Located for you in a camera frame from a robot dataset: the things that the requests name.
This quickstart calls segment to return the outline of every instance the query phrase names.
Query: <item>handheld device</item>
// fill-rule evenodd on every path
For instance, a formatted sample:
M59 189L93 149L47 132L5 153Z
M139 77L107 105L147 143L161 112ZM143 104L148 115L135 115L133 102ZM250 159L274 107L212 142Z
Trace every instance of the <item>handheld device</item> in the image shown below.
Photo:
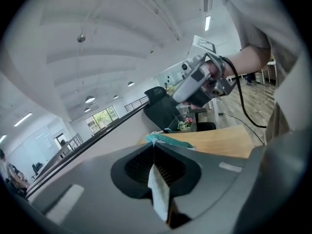
M214 76L205 67L207 57L218 68L218 72ZM223 60L211 52L207 52L203 56L196 56L190 62L183 62L182 69L189 73L172 95L177 103L186 101L202 107L212 98L228 95L236 85L236 81L232 85L229 84L224 77L225 64Z

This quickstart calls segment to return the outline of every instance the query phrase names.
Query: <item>wooden floor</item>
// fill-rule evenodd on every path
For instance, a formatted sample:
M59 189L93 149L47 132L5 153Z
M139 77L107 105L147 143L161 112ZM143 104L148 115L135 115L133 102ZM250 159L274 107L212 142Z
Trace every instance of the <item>wooden floor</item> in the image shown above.
M246 111L250 118L258 125L267 125L268 120L274 108L274 98L273 94L275 91L275 86L266 82L265 85L256 83L254 86L246 85L246 81L241 79L241 87L244 98L244 104ZM245 122L252 130L254 130L260 139L264 142L264 128L255 127L244 115L241 107L241 102L239 99L239 93L237 86L228 96L217 98L217 104L220 113L227 113L231 116L239 118ZM214 118L213 111L208 110L207 114L203 115L198 119L199 122L206 121L207 119ZM232 118L228 115L219 116L220 128L226 128L230 126L236 126L243 124L239 120ZM254 135L254 133L246 126L249 136L251 137L255 146L261 145L259 139Z

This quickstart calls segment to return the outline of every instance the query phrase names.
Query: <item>office chair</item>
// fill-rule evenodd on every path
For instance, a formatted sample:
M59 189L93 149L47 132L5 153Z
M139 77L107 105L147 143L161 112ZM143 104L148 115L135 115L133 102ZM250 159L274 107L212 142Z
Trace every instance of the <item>office chair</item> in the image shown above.
M167 94L163 87L154 87L144 92L149 99L143 111L145 115L154 122L160 129L164 130L175 119L175 116L180 112L176 108L174 102ZM198 123L198 114L206 111L205 109L194 110L190 113L195 113L197 122L197 131L208 131L215 129L215 124L212 122Z

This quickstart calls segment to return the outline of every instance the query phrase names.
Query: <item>wooden tabletop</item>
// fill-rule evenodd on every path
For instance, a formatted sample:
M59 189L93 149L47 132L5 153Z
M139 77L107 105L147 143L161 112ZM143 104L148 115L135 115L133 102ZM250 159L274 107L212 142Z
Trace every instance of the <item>wooden tabletop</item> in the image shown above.
M243 125L203 132L163 135L186 141L203 153L248 158L254 148Z

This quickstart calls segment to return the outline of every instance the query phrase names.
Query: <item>power cord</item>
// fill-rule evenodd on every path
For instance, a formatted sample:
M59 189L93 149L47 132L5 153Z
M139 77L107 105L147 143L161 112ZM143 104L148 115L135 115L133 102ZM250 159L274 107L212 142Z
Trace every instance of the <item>power cord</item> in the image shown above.
M233 117L233 118L238 119L239 121L241 121L243 124L245 124L245 125L254 133L254 135L256 135L256 136L258 137L258 139L260 140L260 142L262 143L262 145L264 145L264 143L262 142L262 140L260 139L260 137L259 137L245 122L243 122L241 119L236 118L236 117L234 117L234 116L232 116L232 115L228 115L228 114L226 114L226 113L218 113L218 114L219 114L219 115L227 115L227 116Z
M247 117L248 120L250 120L250 122L255 125L256 127L260 127L260 128L267 128L266 126L261 126L261 125L258 125L256 124L250 117L249 115L247 114L246 112L246 109L245 109L245 105L244 105L244 98L243 98L243 93L242 93L242 89L241 89L241 86L240 86L240 81L239 81L239 77L238 77L238 74L237 74L237 71L233 65L233 63L226 57L222 57L220 56L220 58L222 60L224 60L226 63L229 64L229 66L232 68L234 74L235 74L235 79L236 79L236 83L237 83L237 87L238 87L238 92L239 92L239 97L240 97L240 102L242 104L242 109L243 109L243 112L244 112L244 115Z

